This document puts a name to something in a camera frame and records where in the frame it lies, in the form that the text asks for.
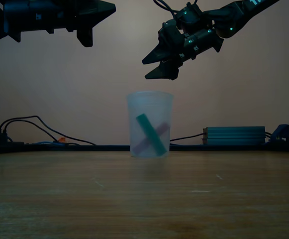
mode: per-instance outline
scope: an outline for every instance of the table surface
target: table surface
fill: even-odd
[[[289,239],[289,153],[0,155],[0,239]]]

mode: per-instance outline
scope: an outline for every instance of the robotic arm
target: robotic arm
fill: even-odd
[[[115,12],[115,5],[100,0],[0,0],[0,39],[20,42],[23,31],[66,28],[77,30],[85,47],[93,45],[93,27]]]
[[[189,59],[214,48],[220,51],[224,42],[242,29],[246,23],[279,0],[241,0],[232,2],[221,9],[202,12],[194,4],[172,10],[164,1],[158,0],[171,11],[174,19],[162,25],[159,44],[143,59],[143,64],[160,62],[160,65],[145,76],[146,79],[171,79],[179,75],[179,68]]]

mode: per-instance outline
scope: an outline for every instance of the translucent plastic cup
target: translucent plastic cup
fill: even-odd
[[[165,157],[170,152],[173,95],[141,91],[128,95],[130,147],[135,157]]]

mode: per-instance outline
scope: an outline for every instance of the beige wall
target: beige wall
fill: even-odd
[[[158,43],[157,31],[171,15],[151,0],[111,0],[117,13],[94,28],[94,47],[75,33],[56,30],[0,40],[0,122],[40,115],[51,127],[97,144],[128,144],[126,96],[161,90],[175,95],[172,137],[206,126],[289,123],[289,0],[249,22],[213,49],[188,61],[175,81],[145,80],[155,66],[141,63]],[[185,0],[168,0],[174,9]],[[202,10],[231,0],[199,0]],[[25,123],[9,135],[18,141],[49,140]],[[190,139],[181,143],[200,143]]]

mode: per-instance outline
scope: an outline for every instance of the black wire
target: black wire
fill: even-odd
[[[5,129],[4,130],[7,130],[7,127],[9,126],[10,123],[13,123],[13,122],[26,122],[26,123],[30,123],[34,126],[36,126],[37,128],[39,128],[41,131],[44,131],[46,134],[48,134],[54,141],[58,142],[57,139],[52,136],[49,132],[47,132],[46,130],[44,130],[43,128],[39,127],[37,124],[33,123],[33,122],[30,122],[28,120],[22,120],[22,119],[15,119],[15,120],[12,120],[10,122],[8,122],[5,126]]]
[[[172,14],[172,16],[173,16],[173,18],[175,19],[175,13],[178,13],[179,11],[177,11],[177,10],[173,10],[166,2],[164,2],[163,0],[153,0],[153,2],[157,5],[157,6],[159,6],[160,8],[162,8],[162,9],[164,9],[164,10],[166,10],[166,11],[169,11],[171,14]]]
[[[184,138],[172,139],[172,140],[170,140],[170,142],[178,141],[178,140],[182,140],[182,139],[187,139],[187,138],[195,138],[195,137],[199,137],[199,136],[202,136],[202,135],[205,135],[205,133],[200,133],[200,134],[197,134],[197,135],[194,135],[194,136],[189,136],[189,137],[184,137]]]
[[[8,120],[5,120],[1,125],[0,125],[0,129],[3,127],[3,125],[5,123],[7,123],[8,121],[11,121],[11,120],[23,120],[23,119],[31,119],[31,118],[37,118],[39,119],[39,121],[49,130],[53,131],[54,133],[57,133],[63,137],[66,137],[66,138],[69,138],[69,139],[72,139],[72,140],[75,140],[75,141],[79,141],[79,142],[84,142],[84,143],[89,143],[89,144],[92,144],[94,146],[96,146],[96,144],[92,143],[92,142],[89,142],[89,141],[86,141],[86,140],[81,140],[81,139],[77,139],[77,138],[73,138],[73,137],[69,137],[67,135],[64,135],[63,133],[60,133],[58,131],[55,131],[54,129],[52,129],[51,127],[49,127],[39,116],[28,116],[28,117],[18,117],[18,118],[12,118],[12,119],[8,119]]]

